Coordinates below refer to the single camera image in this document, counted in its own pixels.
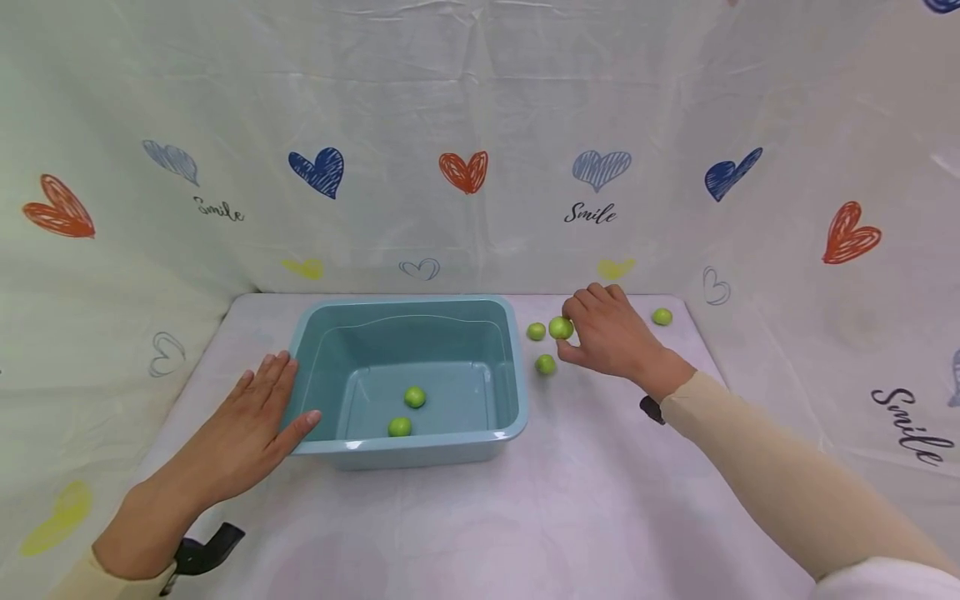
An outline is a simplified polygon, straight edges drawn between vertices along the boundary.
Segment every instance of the finger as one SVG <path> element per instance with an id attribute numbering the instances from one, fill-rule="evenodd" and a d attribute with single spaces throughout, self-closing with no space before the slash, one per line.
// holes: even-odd
<path id="1" fill-rule="evenodd" d="M 274 389 L 276 381 L 280 379 L 280 374 L 290 361 L 290 352 L 284 350 L 271 361 L 270 366 L 262 375 L 253 379 L 252 391 L 249 393 L 251 402 L 257 407 L 263 406 L 263 403 L 270 397 L 270 392 Z"/>
<path id="2" fill-rule="evenodd" d="M 627 295 L 623 293 L 623 288 L 615 283 L 607 286 L 607 292 L 610 294 L 611 298 L 618 302 L 630 303 L 630 301 L 627 300 Z"/>
<path id="3" fill-rule="evenodd" d="M 294 379 L 297 376 L 297 367 L 300 365 L 296 360 L 291 359 L 287 366 L 280 372 L 280 377 L 276 380 L 273 390 L 267 397 L 264 408 L 276 411 L 278 416 L 283 415 L 290 402 L 290 393 L 294 391 Z"/>
<path id="4" fill-rule="evenodd" d="M 274 362 L 276 357 L 272 354 L 267 354 L 263 357 L 263 360 L 260 361 L 260 367 L 256 370 L 256 375 L 253 377 L 254 380 L 259 378 L 263 373 L 267 372 L 267 369 L 270 368 L 270 364 Z"/>
<path id="5" fill-rule="evenodd" d="M 253 381 L 253 371 L 247 369 L 242 375 L 240 375 L 240 378 L 237 379 L 237 384 L 233 386 L 233 389 L 230 390 L 229 394 L 227 394 L 227 399 L 224 400 L 224 403 L 226 404 L 227 402 L 231 402 L 240 397 L 240 395 L 247 390 L 247 387 L 250 385 L 251 381 Z"/>
<path id="6" fill-rule="evenodd" d="M 583 317 L 587 314 L 587 309 L 584 307 L 583 303 L 580 302 L 576 296 L 573 298 L 568 298 L 564 302 L 564 308 L 561 311 L 565 319 L 570 319 L 572 322 L 576 323 L 578 317 Z"/>
<path id="7" fill-rule="evenodd" d="M 317 426 L 323 415 L 320 411 L 310 411 L 303 413 L 293 420 L 286 429 L 276 434 L 273 442 L 270 444 L 270 452 L 274 457 L 276 464 L 280 464 L 284 458 L 290 456 L 297 445 L 307 437 L 313 428 Z"/>
<path id="8" fill-rule="evenodd" d="M 600 300 L 598 300 L 593 294 L 584 288 L 574 292 L 573 298 L 579 300 L 580 303 L 587 308 L 587 310 L 590 310 L 590 308 L 596 308 L 600 305 Z"/>
<path id="9" fill-rule="evenodd" d="M 579 346 L 573 346 L 567 340 L 557 340 L 557 357 L 565 363 L 585 367 L 587 353 Z"/>
<path id="10" fill-rule="evenodd" d="M 587 291 L 593 294 L 593 297 L 601 302 L 608 303 L 613 300 L 611 295 L 607 292 L 607 288 L 600 285 L 596 281 L 587 286 Z"/>

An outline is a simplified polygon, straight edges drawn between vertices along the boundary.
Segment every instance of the beige sleeve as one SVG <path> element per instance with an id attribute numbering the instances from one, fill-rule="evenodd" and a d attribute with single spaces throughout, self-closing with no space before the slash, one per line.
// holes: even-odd
<path id="1" fill-rule="evenodd" d="M 694 374 L 661 410 L 703 450 L 756 524 L 815 580 L 872 557 L 960 577 L 957 565 L 865 481 L 709 375 Z"/>
<path id="2" fill-rule="evenodd" d="M 104 571 L 93 550 L 87 549 L 47 600 L 156 600 L 174 574 L 174 567 L 171 564 L 154 579 L 126 581 Z"/>

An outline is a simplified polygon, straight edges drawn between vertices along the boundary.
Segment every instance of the red heart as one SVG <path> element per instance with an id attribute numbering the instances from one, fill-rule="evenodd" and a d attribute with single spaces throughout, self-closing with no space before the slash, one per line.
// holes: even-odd
<path id="1" fill-rule="evenodd" d="M 854 229 L 860 220 L 861 212 L 860 204 L 856 202 L 848 202 L 840 206 L 840 210 L 833 216 L 833 223 L 830 224 L 827 252 L 824 254 L 825 263 L 843 264 L 869 252 L 880 243 L 882 234 L 879 229 L 871 227 Z"/>
<path id="2" fill-rule="evenodd" d="M 66 237 L 93 237 L 93 221 L 70 188 L 52 175 L 40 176 L 40 187 L 50 204 L 23 205 L 23 214 L 42 228 Z"/>
<path id="3" fill-rule="evenodd" d="M 487 153 L 476 153 L 470 164 L 465 164 L 462 158 L 452 153 L 440 155 L 440 172 L 465 194 L 475 194 L 487 178 Z"/>

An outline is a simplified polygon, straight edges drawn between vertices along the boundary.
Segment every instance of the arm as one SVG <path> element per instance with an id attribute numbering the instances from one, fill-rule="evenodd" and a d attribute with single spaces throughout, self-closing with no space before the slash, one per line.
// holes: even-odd
<path id="1" fill-rule="evenodd" d="M 872 557 L 960 568 L 866 482 L 696 372 L 650 332 L 617 285 L 598 283 L 564 304 L 581 345 L 561 360 L 634 381 L 694 442 L 757 525 L 815 580 Z"/>
<path id="2" fill-rule="evenodd" d="M 268 354 L 256 375 L 245 372 L 180 452 L 127 493 L 91 552 L 50 600 L 157 598 L 197 517 L 256 485 L 320 422 L 313 411 L 277 433 L 296 373 L 297 361 L 285 351 Z"/>

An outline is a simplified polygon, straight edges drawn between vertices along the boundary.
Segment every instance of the green ball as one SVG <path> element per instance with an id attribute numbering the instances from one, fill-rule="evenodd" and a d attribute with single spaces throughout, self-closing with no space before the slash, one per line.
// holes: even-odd
<path id="1" fill-rule="evenodd" d="M 546 335 L 546 326 L 543 323 L 533 323 L 527 327 L 527 337 L 534 342 L 539 342 Z"/>
<path id="2" fill-rule="evenodd" d="M 553 360 L 553 356 L 541 354 L 537 357 L 537 362 L 534 363 L 534 367 L 544 375 L 552 375 L 554 371 L 557 370 L 557 362 Z"/>
<path id="3" fill-rule="evenodd" d="M 550 337 L 555 340 L 566 340 L 573 335 L 573 323 L 563 317 L 554 317 L 550 320 Z"/>
<path id="4" fill-rule="evenodd" d="M 418 386 L 407 388 L 407 391 L 403 394 L 403 401 L 410 408 L 420 408 L 426 402 L 426 392 Z"/>
<path id="5" fill-rule="evenodd" d="M 397 417 L 387 425 L 387 433 L 390 434 L 391 438 L 402 438 L 403 436 L 409 436 L 413 428 L 414 424 L 409 419 Z"/>
<path id="6" fill-rule="evenodd" d="M 673 323 L 673 313 L 665 308 L 658 308 L 654 311 L 654 323 L 663 326 Z"/>

